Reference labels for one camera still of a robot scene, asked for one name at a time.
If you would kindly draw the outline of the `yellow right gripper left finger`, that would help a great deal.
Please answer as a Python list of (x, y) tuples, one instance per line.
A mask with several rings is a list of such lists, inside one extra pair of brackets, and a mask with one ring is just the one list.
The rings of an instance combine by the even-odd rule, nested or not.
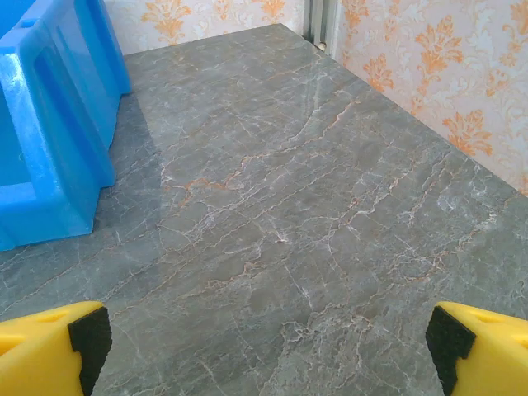
[(98, 301), (0, 322), (0, 396), (92, 396), (110, 350)]

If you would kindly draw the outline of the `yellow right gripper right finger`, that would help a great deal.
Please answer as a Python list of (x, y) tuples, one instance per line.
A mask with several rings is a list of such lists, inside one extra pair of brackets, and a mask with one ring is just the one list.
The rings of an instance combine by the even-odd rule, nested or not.
[(441, 301), (426, 341), (445, 396), (528, 396), (528, 320)]

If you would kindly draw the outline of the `aluminum frame post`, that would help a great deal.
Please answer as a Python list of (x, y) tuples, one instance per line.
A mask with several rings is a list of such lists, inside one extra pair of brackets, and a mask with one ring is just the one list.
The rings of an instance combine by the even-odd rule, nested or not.
[(302, 36), (328, 56), (336, 57), (341, 0), (303, 0)]

